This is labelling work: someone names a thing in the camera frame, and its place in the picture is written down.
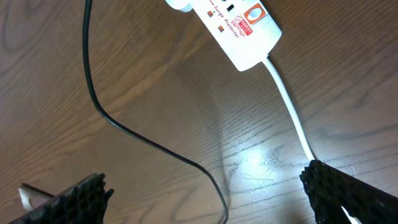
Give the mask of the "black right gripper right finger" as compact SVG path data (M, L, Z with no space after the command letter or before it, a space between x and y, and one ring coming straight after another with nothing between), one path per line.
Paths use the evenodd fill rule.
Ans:
M300 180L317 223L397 224L397 197L322 161L312 160Z

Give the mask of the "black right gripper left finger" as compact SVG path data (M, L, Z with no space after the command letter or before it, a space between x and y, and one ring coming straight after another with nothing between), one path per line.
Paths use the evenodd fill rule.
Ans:
M104 173L94 173L77 182L11 224L103 224L108 200Z

